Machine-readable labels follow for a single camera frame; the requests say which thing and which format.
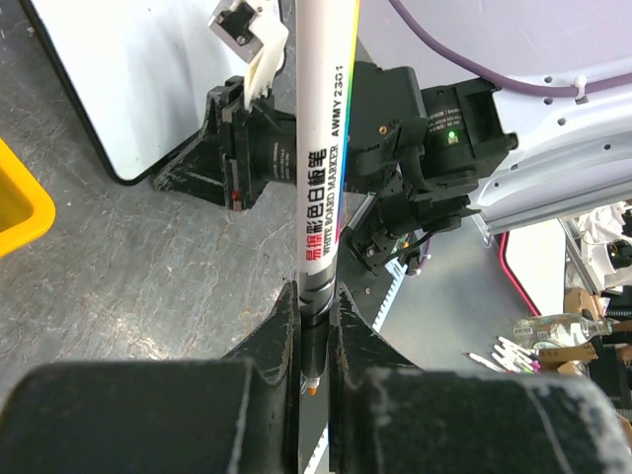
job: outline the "gray concrete floor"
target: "gray concrete floor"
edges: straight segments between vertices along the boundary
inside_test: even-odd
[[[293,0],[283,4],[293,30]],[[116,185],[18,2],[0,9],[0,136],[57,206],[48,234],[0,261],[0,405],[53,360],[223,356],[294,270],[295,188],[270,185],[238,214],[148,183]],[[275,81],[291,112],[293,41]]]

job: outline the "black cable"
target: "black cable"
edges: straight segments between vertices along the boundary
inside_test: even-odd
[[[428,242],[431,239],[431,237],[433,237],[433,234],[431,232],[429,232],[428,234],[424,235],[424,237],[422,237],[421,239],[417,240],[414,244],[411,244],[408,247],[406,247],[405,249],[398,250],[394,254],[389,255],[388,257],[386,257],[386,259],[383,262],[380,262],[378,264],[378,266],[386,265],[391,260],[398,259],[402,255],[410,254],[412,251],[417,250],[422,245],[424,245],[424,242]]]

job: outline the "whiteboard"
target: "whiteboard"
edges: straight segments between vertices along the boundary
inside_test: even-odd
[[[246,64],[207,26],[217,4],[23,1],[119,180],[133,182],[193,135],[206,93],[244,74]]]

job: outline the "rainbow stripe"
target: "rainbow stripe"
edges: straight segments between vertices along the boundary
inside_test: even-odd
[[[340,231],[343,228],[343,220],[345,217],[345,171],[347,170],[347,145],[349,143],[349,123],[352,119],[352,95],[354,92],[354,66],[356,65],[356,45],[357,45],[357,23],[359,20],[359,3],[355,0],[355,17],[354,28],[352,31],[352,55],[349,64],[349,84],[347,89],[347,120],[345,121],[345,134],[343,135],[343,163],[342,178],[340,179],[340,202],[338,205],[338,226],[336,229],[336,243],[340,240]]]

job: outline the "purple cable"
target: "purple cable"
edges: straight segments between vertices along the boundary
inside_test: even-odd
[[[540,97],[578,97],[580,94],[580,90],[576,86],[538,86],[536,84],[516,81],[511,77],[507,77],[503,74],[492,71],[482,64],[479,64],[478,62],[468,59],[467,57],[460,55],[458,52],[449,49],[448,47],[444,46],[436,39],[434,39],[426,30],[424,30],[424,28],[422,28],[417,20],[415,20],[413,15],[411,15],[411,13],[406,10],[406,7],[404,7],[401,0],[388,1],[395,9],[397,14],[400,16],[400,18],[404,20],[404,23],[408,25],[408,28],[410,28],[417,36],[417,38],[423,41],[427,47],[429,47],[438,55],[444,57],[448,61],[453,62],[457,66],[460,66],[463,69],[479,77],[482,77],[483,79],[486,79],[499,87],[529,96]],[[632,72],[616,77],[611,77],[609,79],[589,82],[586,85],[586,94],[604,91],[606,89],[624,86],[630,83],[632,83]]]

